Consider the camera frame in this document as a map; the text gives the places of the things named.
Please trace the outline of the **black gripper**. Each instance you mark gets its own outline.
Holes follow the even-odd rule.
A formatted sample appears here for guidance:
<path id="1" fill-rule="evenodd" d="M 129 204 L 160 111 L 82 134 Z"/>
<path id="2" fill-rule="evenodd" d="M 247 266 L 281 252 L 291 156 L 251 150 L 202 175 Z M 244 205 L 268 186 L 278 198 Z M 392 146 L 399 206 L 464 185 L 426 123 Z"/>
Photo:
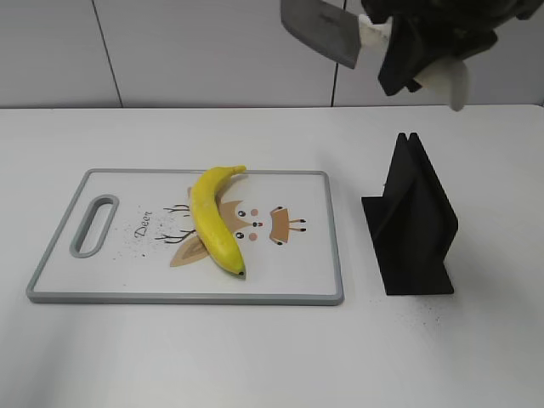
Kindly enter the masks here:
<path id="1" fill-rule="evenodd" d="M 542 5 L 542 0 L 361 1 L 373 23 L 382 24 L 393 17 L 388 49 L 378 73 L 387 96 L 403 88 L 410 93 L 421 89 L 416 75 L 438 60 L 465 60 L 487 51 L 498 40 L 492 29 L 512 18 L 528 20 Z"/>

